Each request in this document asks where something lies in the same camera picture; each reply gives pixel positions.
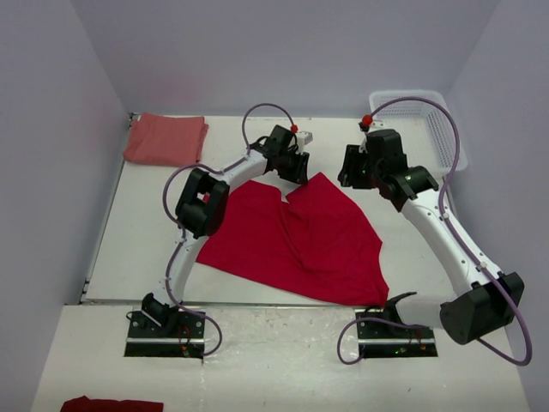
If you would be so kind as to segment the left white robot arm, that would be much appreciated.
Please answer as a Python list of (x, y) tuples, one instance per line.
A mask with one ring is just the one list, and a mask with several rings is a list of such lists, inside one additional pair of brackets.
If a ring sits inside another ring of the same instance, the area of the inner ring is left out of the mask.
[(181, 231), (174, 253), (168, 260), (160, 285), (142, 300), (148, 327), (157, 336), (168, 337), (178, 327), (182, 293), (193, 264), (206, 240), (221, 227), (229, 195), (244, 183), (275, 171), (296, 185), (308, 183), (310, 155), (305, 145), (313, 141), (309, 131), (276, 125), (269, 136), (252, 143), (234, 163), (214, 170), (199, 164), (190, 173), (172, 217)]

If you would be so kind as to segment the bright red t shirt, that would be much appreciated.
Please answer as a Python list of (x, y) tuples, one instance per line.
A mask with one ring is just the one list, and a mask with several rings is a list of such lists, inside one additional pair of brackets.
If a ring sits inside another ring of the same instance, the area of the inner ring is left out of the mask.
[(359, 206), (318, 173), (286, 195), (255, 181), (233, 191), (197, 261), (314, 300), (383, 306), (382, 246)]

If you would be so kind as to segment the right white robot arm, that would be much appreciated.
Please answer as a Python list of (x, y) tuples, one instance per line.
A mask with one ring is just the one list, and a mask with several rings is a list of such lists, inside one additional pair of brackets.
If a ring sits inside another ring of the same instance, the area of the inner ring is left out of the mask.
[(454, 299), (432, 304), (415, 294), (396, 301), (383, 315), (390, 336), (404, 336), (413, 324), (423, 324), (444, 329), (464, 345), (512, 322), (524, 291), (522, 278), (505, 274), (472, 241), (440, 202), (439, 185), (429, 171), (407, 164), (398, 132), (376, 130), (360, 145), (347, 145), (338, 181), (343, 187), (377, 189), (391, 201), (423, 236), (454, 290)]

